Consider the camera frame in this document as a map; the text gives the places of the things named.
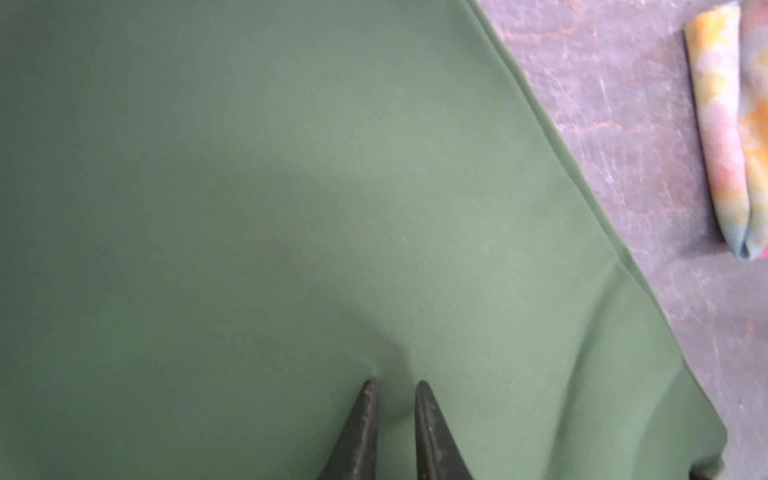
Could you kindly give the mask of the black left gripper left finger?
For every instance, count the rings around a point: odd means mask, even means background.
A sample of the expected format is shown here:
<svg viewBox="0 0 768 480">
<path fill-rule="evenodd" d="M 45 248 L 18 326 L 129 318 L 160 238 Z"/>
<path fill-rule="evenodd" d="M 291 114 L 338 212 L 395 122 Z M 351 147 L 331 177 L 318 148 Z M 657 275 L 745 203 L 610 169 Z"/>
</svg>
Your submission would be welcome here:
<svg viewBox="0 0 768 480">
<path fill-rule="evenodd" d="M 319 480 L 374 480 L 379 425 L 379 384 L 365 381 Z"/>
</svg>

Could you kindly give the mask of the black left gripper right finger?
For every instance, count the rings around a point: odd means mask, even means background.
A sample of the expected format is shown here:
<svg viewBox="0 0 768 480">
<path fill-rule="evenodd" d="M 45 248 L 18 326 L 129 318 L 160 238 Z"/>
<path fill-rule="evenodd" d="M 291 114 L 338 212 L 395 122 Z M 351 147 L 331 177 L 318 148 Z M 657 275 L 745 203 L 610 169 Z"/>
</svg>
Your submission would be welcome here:
<svg viewBox="0 0 768 480">
<path fill-rule="evenodd" d="M 419 480 L 472 480 L 434 392 L 426 381 L 415 389 L 415 444 Z"/>
</svg>

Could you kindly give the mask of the dark green skirt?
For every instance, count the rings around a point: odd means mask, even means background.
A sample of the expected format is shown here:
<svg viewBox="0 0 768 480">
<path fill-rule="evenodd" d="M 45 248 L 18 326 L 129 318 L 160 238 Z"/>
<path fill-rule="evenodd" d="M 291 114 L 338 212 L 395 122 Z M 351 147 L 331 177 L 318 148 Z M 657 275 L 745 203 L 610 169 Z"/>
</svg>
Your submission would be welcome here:
<svg viewBox="0 0 768 480">
<path fill-rule="evenodd" d="M 377 378 L 478 479 L 716 475 L 727 433 L 471 1 L 1 5 L 1 475 L 313 479 Z"/>
</svg>

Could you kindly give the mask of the pastel floral skirt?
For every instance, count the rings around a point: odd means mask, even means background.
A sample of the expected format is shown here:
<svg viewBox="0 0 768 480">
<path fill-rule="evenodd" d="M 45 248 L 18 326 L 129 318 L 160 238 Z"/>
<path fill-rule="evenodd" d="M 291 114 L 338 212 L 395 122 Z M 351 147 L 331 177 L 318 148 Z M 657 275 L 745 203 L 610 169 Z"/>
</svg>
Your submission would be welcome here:
<svg viewBox="0 0 768 480">
<path fill-rule="evenodd" d="M 767 4 L 731 1 L 684 28 L 699 136 L 721 233 L 767 255 Z"/>
</svg>

